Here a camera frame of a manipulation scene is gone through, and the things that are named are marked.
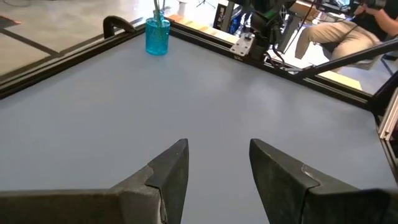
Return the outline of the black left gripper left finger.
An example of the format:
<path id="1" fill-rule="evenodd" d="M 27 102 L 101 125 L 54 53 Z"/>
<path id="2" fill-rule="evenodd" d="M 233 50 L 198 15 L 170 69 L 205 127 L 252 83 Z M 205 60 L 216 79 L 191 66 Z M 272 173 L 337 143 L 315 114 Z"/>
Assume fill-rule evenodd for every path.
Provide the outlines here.
<path id="1" fill-rule="evenodd" d="M 1 223 L 180 223 L 189 173 L 179 139 L 109 189 L 1 192 Z"/>

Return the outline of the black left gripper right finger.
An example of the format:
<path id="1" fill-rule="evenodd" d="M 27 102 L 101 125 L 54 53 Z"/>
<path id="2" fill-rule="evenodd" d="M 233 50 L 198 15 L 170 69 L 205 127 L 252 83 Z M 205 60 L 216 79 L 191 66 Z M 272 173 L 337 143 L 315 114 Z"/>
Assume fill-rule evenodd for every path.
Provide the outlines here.
<path id="1" fill-rule="evenodd" d="M 358 189 L 252 139 L 252 174 L 270 223 L 397 223 L 397 191 Z"/>

